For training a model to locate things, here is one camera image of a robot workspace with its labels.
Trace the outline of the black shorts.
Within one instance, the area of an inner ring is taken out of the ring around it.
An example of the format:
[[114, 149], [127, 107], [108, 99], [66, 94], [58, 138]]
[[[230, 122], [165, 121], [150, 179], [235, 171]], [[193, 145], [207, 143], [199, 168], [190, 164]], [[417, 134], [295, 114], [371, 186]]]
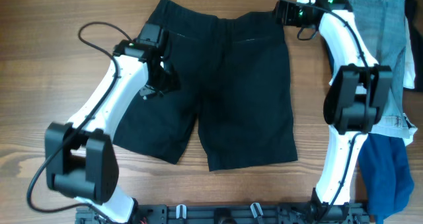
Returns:
[[272, 12], [221, 19], [160, 0], [149, 22], [169, 31], [180, 88], [134, 96], [115, 145], [176, 164], [196, 130], [212, 171], [297, 160], [288, 47]]

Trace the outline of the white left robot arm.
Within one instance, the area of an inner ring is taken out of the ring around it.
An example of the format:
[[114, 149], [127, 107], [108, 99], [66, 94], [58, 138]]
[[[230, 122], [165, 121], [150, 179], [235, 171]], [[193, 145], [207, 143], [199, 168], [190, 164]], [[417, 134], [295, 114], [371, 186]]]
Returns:
[[84, 106], [66, 124], [51, 123], [45, 133], [49, 189], [74, 198], [102, 223], [137, 223], [137, 202], [118, 186], [112, 140], [132, 99], [148, 100], [180, 88], [168, 61], [168, 31], [145, 24], [135, 39], [114, 47], [110, 67]]

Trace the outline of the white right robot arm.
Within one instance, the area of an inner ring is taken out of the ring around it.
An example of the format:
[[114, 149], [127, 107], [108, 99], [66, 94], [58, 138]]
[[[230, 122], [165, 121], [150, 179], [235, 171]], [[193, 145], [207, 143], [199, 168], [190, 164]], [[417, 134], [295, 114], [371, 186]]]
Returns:
[[305, 204], [283, 204], [284, 223], [363, 223], [362, 204], [350, 201], [350, 185], [368, 133], [382, 117], [393, 73], [366, 48], [347, 0], [278, 0], [274, 14], [284, 26], [320, 34], [333, 58], [323, 104], [329, 141], [322, 175]]

